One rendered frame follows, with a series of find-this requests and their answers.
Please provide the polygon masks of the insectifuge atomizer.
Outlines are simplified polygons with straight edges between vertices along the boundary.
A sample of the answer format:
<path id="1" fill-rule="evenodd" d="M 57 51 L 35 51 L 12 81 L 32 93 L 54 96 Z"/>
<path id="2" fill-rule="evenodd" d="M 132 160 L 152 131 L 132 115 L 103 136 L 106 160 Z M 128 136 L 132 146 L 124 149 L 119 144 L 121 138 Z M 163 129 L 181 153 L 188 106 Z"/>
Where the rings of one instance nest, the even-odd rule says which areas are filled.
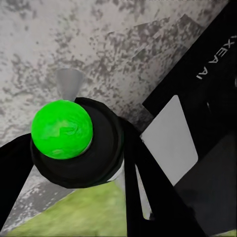
<path id="1" fill-rule="evenodd" d="M 118 116 L 96 100 L 77 97 L 86 77 L 75 69 L 54 73 L 62 100 L 34 116 L 30 151 L 48 181 L 67 189 L 116 180 L 124 166 L 124 129 Z"/>

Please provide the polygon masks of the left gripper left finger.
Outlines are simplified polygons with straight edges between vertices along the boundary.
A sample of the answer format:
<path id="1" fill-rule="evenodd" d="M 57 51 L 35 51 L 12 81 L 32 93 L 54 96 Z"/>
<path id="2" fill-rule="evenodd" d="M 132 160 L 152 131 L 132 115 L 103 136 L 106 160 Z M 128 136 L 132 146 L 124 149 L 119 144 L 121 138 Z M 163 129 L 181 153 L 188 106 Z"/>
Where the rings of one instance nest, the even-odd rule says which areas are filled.
<path id="1" fill-rule="evenodd" d="M 34 166 L 30 142 L 31 133 L 0 148 L 0 232 Z"/>

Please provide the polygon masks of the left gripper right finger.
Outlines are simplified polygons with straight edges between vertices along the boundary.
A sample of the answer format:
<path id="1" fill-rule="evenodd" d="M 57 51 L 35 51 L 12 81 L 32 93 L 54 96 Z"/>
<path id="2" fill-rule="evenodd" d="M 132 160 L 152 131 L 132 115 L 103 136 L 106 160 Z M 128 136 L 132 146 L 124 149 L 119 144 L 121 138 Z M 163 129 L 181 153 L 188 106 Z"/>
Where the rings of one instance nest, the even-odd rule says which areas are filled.
<path id="1" fill-rule="evenodd" d="M 154 220 L 145 218 L 137 165 Z M 207 237 L 142 138 L 124 132 L 127 237 Z"/>

